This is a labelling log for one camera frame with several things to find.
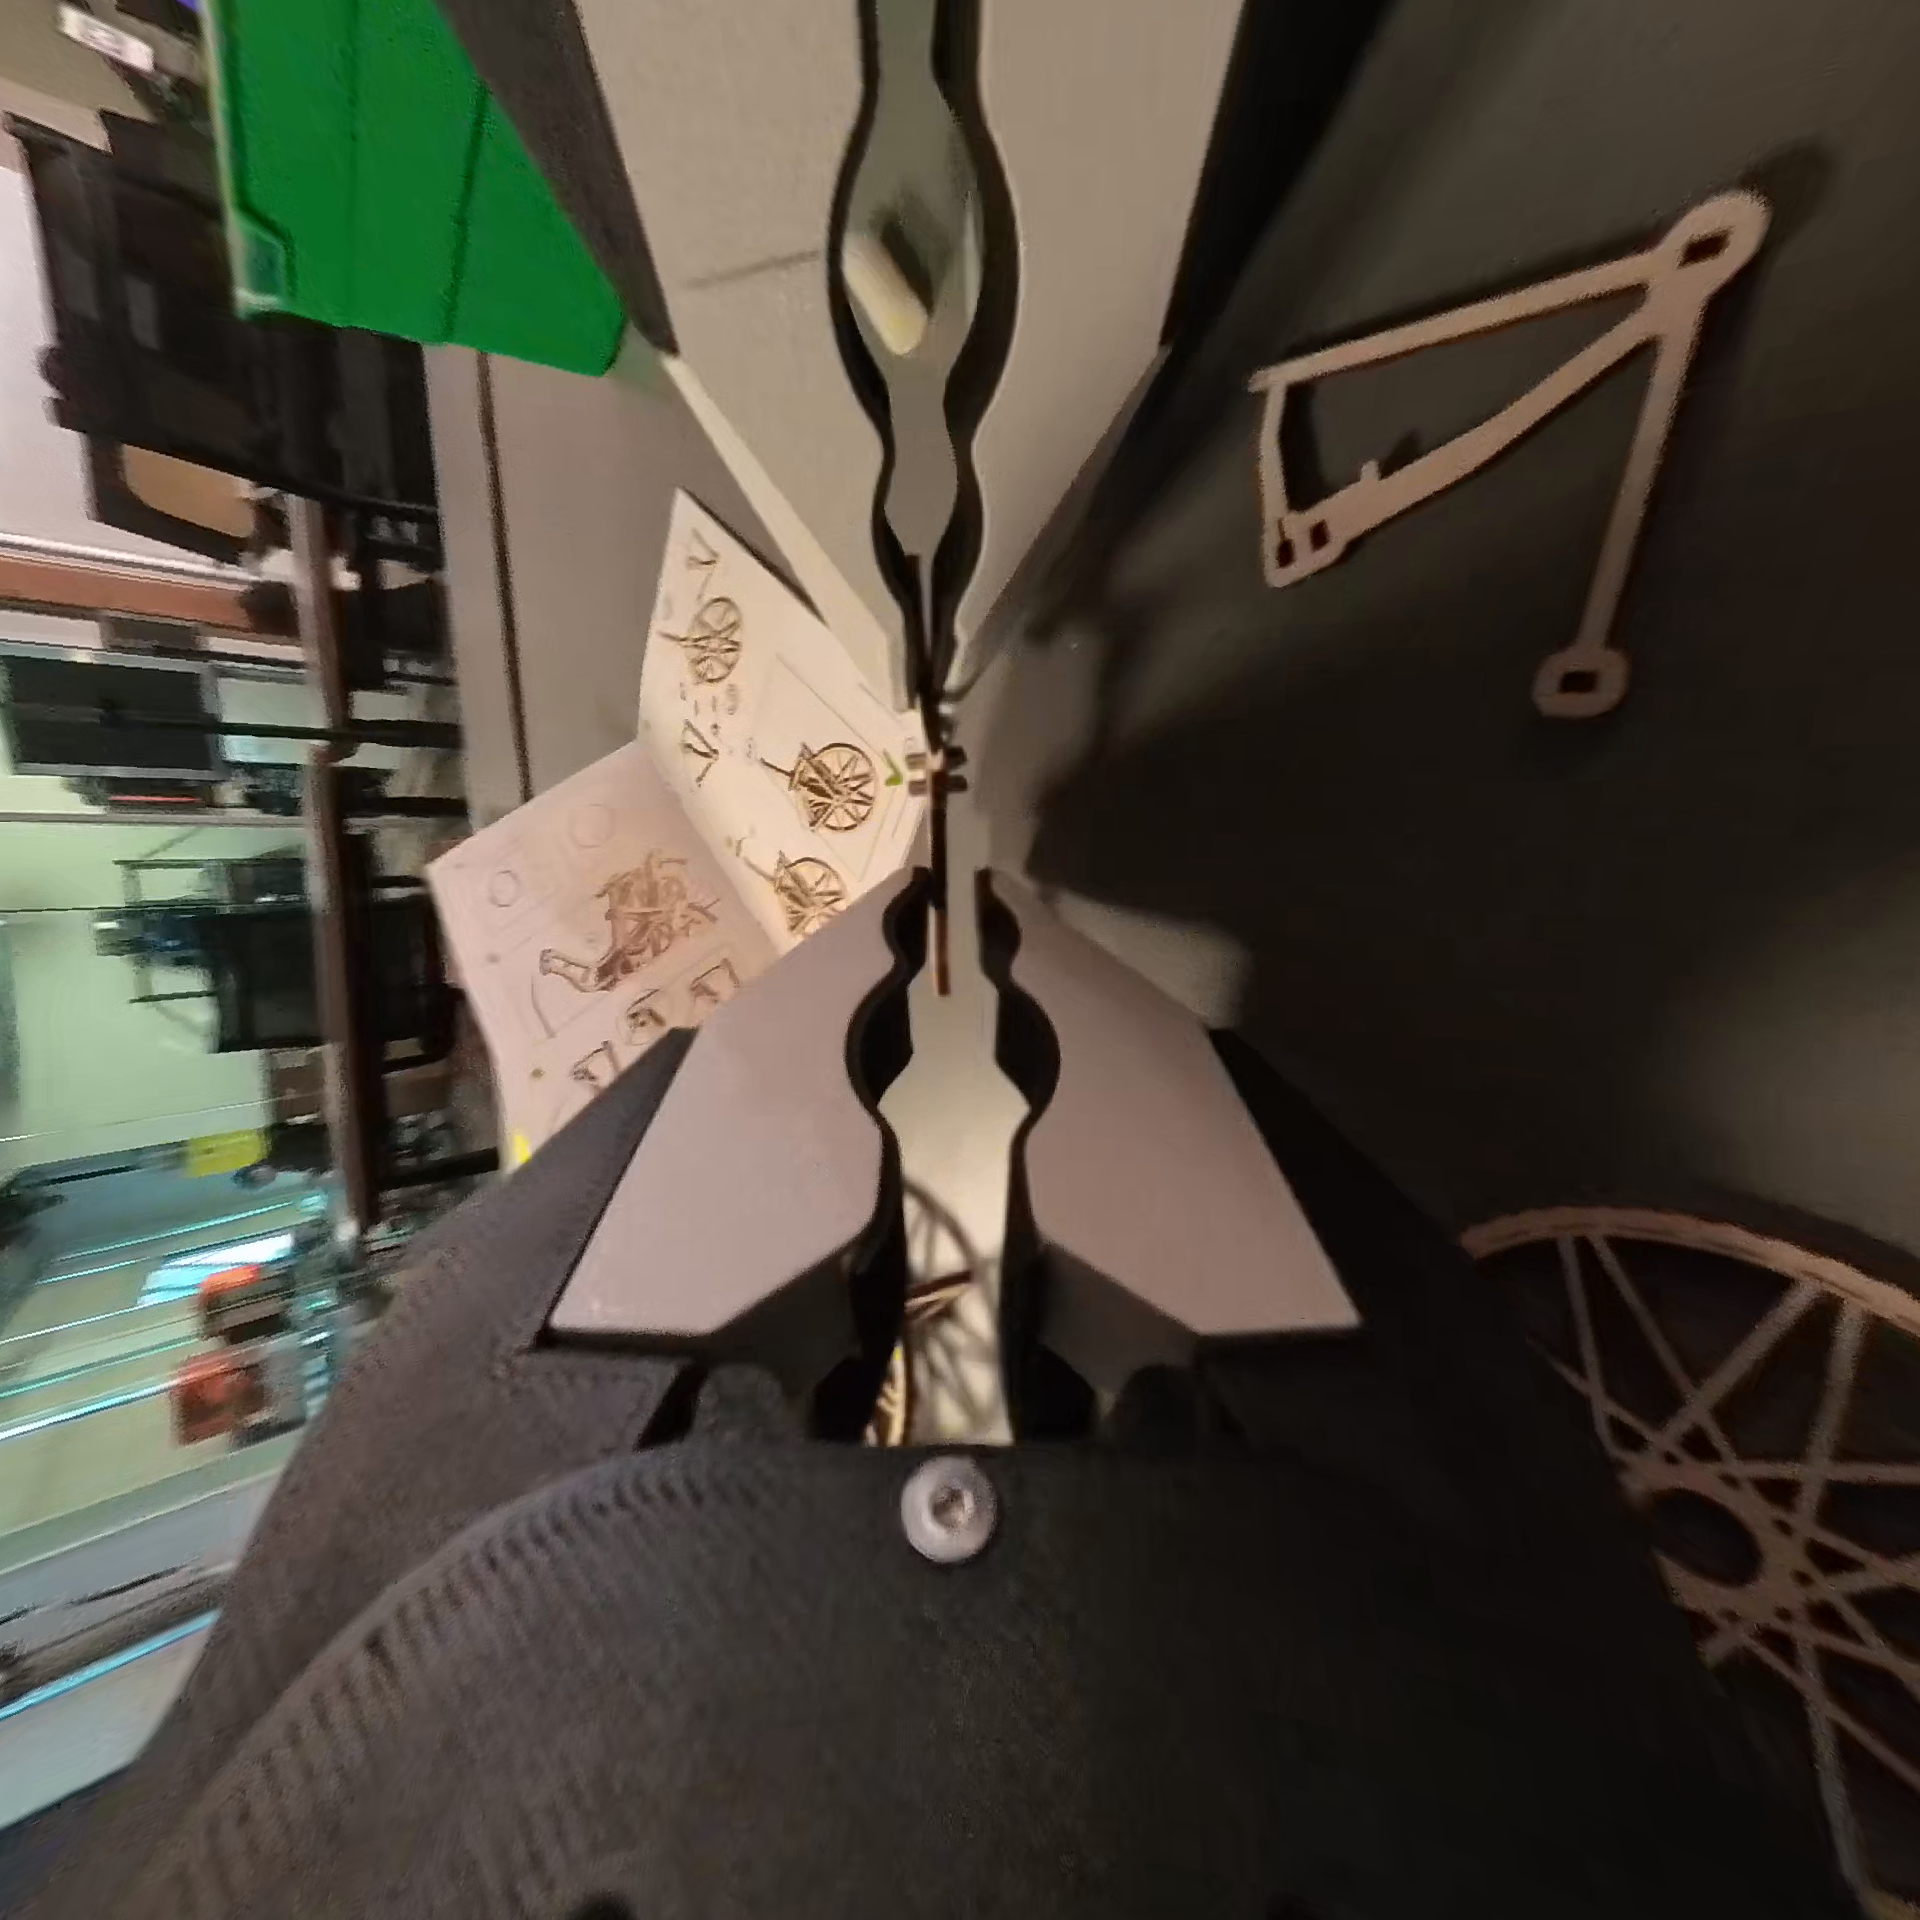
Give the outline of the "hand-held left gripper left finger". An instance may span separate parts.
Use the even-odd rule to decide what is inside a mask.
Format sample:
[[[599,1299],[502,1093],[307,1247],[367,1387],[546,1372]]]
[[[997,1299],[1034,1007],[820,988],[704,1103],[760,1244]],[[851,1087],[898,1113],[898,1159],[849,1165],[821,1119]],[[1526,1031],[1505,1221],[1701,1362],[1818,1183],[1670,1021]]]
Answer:
[[[560,1337],[900,1337],[900,1139],[930,873],[903,867],[708,1016],[567,1271]]]

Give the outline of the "triangular wooden frame part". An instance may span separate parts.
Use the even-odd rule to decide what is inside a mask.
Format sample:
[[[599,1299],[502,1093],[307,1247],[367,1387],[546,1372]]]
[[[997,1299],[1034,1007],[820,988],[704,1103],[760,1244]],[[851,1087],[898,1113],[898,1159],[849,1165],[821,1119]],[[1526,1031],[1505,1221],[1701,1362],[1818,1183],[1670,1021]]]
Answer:
[[[1687,206],[1633,251],[1293,352],[1252,372],[1246,390],[1260,401],[1256,496],[1263,583],[1287,589],[1329,570],[1357,542],[1497,463],[1626,362],[1646,357],[1633,433],[1599,532],[1576,630],[1570,642],[1541,658],[1530,685],[1532,707],[1552,721],[1590,721],[1614,713],[1632,676],[1632,659],[1616,638],[1616,624],[1667,439],[1710,310],[1761,251],[1769,223],[1771,208],[1764,192],[1730,187]],[[1283,419],[1287,405],[1310,388],[1622,299],[1629,308],[1614,324],[1445,443],[1393,471],[1368,460],[1352,479],[1317,499],[1292,492]]]

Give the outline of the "small white wax cylinder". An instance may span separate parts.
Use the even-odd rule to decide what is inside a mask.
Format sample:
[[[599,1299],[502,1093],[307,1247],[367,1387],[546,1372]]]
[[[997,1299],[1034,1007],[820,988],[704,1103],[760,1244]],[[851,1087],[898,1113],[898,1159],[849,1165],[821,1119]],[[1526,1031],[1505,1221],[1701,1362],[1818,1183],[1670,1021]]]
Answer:
[[[955,258],[951,210],[912,186],[851,215],[838,267],[855,320],[880,352],[903,359],[921,348]]]

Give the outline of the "wooden spoked wheel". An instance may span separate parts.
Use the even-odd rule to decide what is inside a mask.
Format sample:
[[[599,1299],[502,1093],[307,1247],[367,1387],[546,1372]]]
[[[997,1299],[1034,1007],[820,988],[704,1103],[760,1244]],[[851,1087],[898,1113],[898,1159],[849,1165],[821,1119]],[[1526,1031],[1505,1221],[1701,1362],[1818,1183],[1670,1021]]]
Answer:
[[[1461,1241],[1867,1912],[1916,1916],[1916,1287],[1687,1211],[1541,1207]]]
[[[906,1297],[863,1440],[876,1448],[1003,1435],[995,1269],[920,1181],[902,1187]]]

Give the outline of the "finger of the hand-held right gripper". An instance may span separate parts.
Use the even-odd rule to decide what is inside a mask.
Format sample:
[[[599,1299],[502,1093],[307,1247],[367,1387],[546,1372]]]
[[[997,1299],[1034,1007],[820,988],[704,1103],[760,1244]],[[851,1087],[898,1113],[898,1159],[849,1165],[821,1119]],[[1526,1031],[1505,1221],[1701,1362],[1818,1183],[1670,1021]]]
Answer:
[[[588,60],[674,331],[666,369],[827,632],[906,707],[884,439],[836,324],[858,8],[590,1]]]
[[[951,506],[927,649],[955,704],[1091,489],[1149,376],[1243,3],[935,3],[971,295],[938,395]]]

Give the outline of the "green plastic bin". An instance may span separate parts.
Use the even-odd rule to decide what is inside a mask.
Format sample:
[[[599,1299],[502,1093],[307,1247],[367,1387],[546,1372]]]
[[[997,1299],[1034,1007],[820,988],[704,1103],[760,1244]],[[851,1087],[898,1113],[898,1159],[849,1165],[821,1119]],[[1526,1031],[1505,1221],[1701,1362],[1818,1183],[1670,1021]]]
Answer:
[[[588,378],[628,322],[436,3],[210,1],[231,308]]]

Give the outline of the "curved wooden model part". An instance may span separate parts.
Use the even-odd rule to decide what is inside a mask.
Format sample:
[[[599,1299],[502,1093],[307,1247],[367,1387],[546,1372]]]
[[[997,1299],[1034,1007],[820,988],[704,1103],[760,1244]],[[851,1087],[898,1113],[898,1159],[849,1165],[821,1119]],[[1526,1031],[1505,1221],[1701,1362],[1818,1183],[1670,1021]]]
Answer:
[[[920,690],[920,713],[923,729],[926,748],[945,748],[951,745],[947,734],[947,707],[944,705],[944,695],[935,679],[926,677]],[[926,799],[923,808],[923,828],[926,828],[926,956],[930,964],[932,989],[940,998],[947,998],[951,992],[951,968],[949,968],[949,795],[940,795]]]

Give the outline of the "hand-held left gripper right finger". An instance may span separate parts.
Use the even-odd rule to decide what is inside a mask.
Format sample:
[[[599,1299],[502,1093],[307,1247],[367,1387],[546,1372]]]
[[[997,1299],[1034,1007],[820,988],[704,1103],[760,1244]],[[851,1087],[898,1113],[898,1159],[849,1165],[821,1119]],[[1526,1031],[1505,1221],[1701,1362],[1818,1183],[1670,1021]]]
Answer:
[[[1013,876],[973,878],[993,1063],[1020,1093],[1005,1375],[1188,1365],[1362,1315],[1209,1030]]]

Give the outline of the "white instruction booklet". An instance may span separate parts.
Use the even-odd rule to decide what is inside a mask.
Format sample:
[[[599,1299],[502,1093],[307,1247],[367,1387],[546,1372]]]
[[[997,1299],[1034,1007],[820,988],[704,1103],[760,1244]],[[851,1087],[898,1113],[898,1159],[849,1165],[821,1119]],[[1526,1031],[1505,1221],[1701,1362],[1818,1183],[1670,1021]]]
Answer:
[[[427,867],[512,1164],[908,861],[923,745],[803,600],[674,492],[633,741]]]

